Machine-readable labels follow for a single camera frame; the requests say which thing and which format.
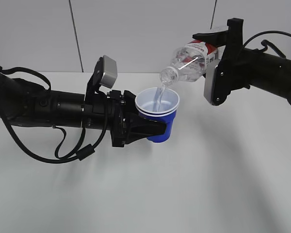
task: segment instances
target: water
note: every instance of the water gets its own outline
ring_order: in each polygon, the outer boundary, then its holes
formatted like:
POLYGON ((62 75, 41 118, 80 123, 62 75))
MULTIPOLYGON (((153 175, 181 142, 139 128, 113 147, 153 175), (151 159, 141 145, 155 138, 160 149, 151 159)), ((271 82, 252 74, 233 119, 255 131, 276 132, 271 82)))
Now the water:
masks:
POLYGON ((156 93, 154 96, 154 105, 153 105, 154 112, 158 112, 160 110, 162 96, 164 94, 165 89, 166 89, 166 86, 162 83, 161 86, 159 86, 156 90, 156 93))

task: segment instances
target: water bottle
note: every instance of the water bottle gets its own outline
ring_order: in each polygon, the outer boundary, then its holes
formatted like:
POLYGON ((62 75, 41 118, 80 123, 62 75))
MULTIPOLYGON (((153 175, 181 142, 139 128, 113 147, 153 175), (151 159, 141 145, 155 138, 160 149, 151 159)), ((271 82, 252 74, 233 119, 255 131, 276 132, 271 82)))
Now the water bottle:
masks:
POLYGON ((207 65, 218 58, 218 49, 200 40, 194 40, 174 52, 171 63, 160 73, 162 85, 177 81, 195 82, 206 73, 207 65))

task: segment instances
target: bottle neck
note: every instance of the bottle neck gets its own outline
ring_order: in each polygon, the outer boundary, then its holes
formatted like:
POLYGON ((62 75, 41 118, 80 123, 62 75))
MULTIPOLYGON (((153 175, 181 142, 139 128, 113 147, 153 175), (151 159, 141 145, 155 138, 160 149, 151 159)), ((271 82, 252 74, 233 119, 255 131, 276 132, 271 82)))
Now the bottle neck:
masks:
POLYGON ((161 71, 160 79, 164 86, 170 86, 179 81, 179 73, 174 67, 166 67, 161 71))

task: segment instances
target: cup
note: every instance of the cup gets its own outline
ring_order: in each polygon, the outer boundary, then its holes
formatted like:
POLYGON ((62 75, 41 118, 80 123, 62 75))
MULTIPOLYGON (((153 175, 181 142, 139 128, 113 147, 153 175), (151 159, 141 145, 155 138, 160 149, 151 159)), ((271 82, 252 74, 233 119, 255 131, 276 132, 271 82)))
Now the cup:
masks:
POLYGON ((162 96, 160 111, 154 112, 153 107, 156 90, 157 88, 153 87, 139 93, 135 98, 135 105, 139 111, 139 116, 166 123, 166 131, 164 134, 147 138, 152 142, 160 143, 166 141, 171 135, 172 124, 179 107, 180 97, 174 90, 166 89, 162 96))

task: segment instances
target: white wall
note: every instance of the white wall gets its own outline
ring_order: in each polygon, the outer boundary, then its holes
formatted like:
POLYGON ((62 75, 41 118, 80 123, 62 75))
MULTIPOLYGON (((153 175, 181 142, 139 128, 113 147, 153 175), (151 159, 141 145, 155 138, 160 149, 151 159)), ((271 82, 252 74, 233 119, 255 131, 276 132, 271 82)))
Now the white wall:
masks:
POLYGON ((67 0, 0 0, 0 65, 80 72, 67 0))
POLYGON ((192 34, 210 28, 213 6, 212 0, 72 0, 84 70, 92 72, 106 54, 119 72, 159 72, 192 34))

